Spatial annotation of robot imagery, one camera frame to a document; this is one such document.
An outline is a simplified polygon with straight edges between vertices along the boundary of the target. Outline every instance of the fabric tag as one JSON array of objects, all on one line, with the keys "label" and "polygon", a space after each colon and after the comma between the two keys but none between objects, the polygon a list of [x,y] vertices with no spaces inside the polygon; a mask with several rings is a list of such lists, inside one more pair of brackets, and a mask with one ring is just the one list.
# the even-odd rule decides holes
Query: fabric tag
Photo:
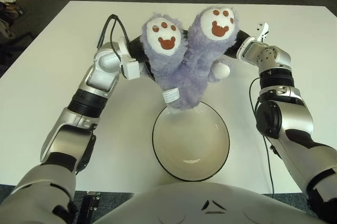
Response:
[{"label": "fabric tag", "polygon": [[180,98],[179,88],[173,88],[163,92],[165,103],[173,102]]}]

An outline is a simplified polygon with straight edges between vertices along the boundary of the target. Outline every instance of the plush paw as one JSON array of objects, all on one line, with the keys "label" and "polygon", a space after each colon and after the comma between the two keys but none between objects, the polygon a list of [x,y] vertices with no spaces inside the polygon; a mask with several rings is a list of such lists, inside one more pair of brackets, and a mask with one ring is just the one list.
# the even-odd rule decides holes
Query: plush paw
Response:
[{"label": "plush paw", "polygon": [[231,73],[230,68],[228,65],[217,62],[214,63],[211,67],[211,75],[212,75],[212,82],[219,81],[221,79],[227,78],[229,74]]},{"label": "plush paw", "polygon": [[177,51],[182,39],[177,26],[162,17],[146,24],[146,36],[151,48],[166,56],[172,56]]},{"label": "plush paw", "polygon": [[210,8],[200,19],[201,30],[207,38],[215,41],[227,39],[234,31],[234,13],[228,7]]}]

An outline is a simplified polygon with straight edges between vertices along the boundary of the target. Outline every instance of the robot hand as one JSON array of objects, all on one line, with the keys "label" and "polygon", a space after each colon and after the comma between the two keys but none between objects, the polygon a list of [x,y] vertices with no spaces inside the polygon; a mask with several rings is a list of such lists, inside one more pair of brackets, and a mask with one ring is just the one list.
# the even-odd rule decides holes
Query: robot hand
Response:
[{"label": "robot hand", "polygon": [[308,198],[309,207],[323,220],[337,221],[337,151],[311,139],[313,120],[300,91],[294,87],[290,56],[262,43],[262,32],[249,37],[237,51],[239,60],[259,68],[261,103],[256,127],[272,144],[294,181]]}]

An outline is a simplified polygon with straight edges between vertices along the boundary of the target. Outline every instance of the white table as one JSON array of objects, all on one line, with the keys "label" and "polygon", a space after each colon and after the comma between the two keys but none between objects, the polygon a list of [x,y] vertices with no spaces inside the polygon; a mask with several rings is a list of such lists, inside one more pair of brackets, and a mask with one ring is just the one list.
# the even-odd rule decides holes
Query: white table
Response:
[{"label": "white table", "polygon": [[[92,64],[109,14],[117,14],[134,39],[154,12],[178,18],[187,29],[207,6],[69,2],[0,79],[0,183],[17,184],[39,163],[46,135]],[[314,118],[313,139],[337,148],[337,18],[319,6],[229,6],[240,15],[240,28],[251,35],[258,22],[270,24],[265,42],[292,57],[295,85]],[[116,30],[114,36],[121,34]],[[234,59],[233,64],[230,77],[210,84],[203,97],[222,116],[231,138],[227,162],[209,181],[269,193],[265,147],[248,97],[257,68]],[[164,107],[160,88],[148,78],[121,79],[95,131],[91,161],[77,176],[77,190],[142,192],[178,181],[162,169],[152,149],[152,127]],[[253,100],[258,91],[256,82]],[[276,192],[300,191],[274,154],[271,164]]]}]

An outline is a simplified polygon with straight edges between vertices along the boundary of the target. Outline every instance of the purple plush toy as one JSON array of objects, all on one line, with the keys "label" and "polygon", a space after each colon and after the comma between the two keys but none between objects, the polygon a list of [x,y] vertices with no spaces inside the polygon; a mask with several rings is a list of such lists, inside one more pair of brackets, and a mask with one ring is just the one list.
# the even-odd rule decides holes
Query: purple plush toy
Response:
[{"label": "purple plush toy", "polygon": [[179,98],[169,103],[173,108],[197,106],[207,82],[219,81],[230,72],[222,54],[234,45],[239,31],[230,8],[210,7],[198,14],[189,29],[188,45],[181,23],[167,15],[153,16],[142,31],[155,81],[163,91],[179,90]]}]

